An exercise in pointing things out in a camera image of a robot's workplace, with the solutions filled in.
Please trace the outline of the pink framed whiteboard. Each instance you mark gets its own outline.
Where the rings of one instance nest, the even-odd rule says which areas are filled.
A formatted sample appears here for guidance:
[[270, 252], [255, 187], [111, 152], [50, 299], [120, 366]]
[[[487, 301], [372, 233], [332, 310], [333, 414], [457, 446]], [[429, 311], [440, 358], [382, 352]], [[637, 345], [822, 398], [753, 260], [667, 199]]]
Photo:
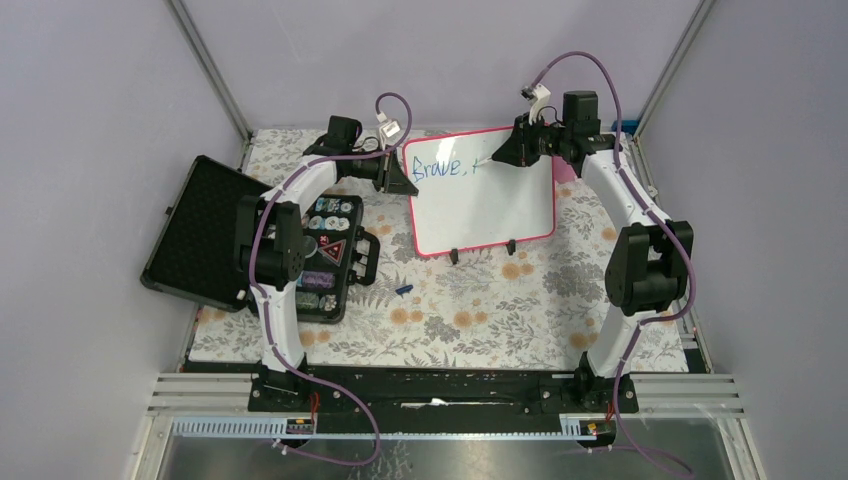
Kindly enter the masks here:
[[402, 149], [407, 177], [419, 193], [409, 199], [414, 248], [421, 257], [523, 242], [556, 227], [552, 159], [514, 167], [489, 158], [509, 127], [409, 141]]

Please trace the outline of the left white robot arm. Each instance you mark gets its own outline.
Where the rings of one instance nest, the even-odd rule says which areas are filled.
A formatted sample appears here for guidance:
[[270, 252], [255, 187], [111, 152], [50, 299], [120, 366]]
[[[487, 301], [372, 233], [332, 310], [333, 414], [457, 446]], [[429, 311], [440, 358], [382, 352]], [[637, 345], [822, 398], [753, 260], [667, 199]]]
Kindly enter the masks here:
[[378, 113], [377, 120], [378, 147], [364, 152], [355, 148], [360, 122], [331, 117], [327, 132], [304, 151], [285, 180], [260, 196], [243, 197], [237, 207], [234, 262], [247, 278], [263, 324], [266, 345], [262, 364], [283, 374], [272, 386], [272, 398], [288, 411], [304, 407], [311, 388], [296, 375], [305, 359], [298, 331], [296, 282], [307, 256], [302, 225], [306, 208], [346, 177], [370, 180], [382, 193], [418, 193], [397, 159], [397, 149], [410, 128], [384, 113]]

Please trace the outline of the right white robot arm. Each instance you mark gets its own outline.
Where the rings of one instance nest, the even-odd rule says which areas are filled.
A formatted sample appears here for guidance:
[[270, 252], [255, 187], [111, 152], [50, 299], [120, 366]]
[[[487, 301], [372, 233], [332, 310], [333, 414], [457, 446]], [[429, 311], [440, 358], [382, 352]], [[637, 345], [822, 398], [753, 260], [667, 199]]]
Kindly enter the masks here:
[[649, 198], [623, 155], [620, 132], [604, 133], [593, 91], [570, 91], [563, 118], [548, 123], [542, 111], [550, 93], [527, 87], [528, 112], [515, 119], [494, 162], [526, 168], [542, 157], [560, 157], [595, 193], [617, 231], [604, 274], [610, 301], [598, 340], [580, 359], [571, 382], [579, 407], [597, 412], [621, 392], [630, 356], [644, 328], [679, 300], [690, 283], [694, 232]]

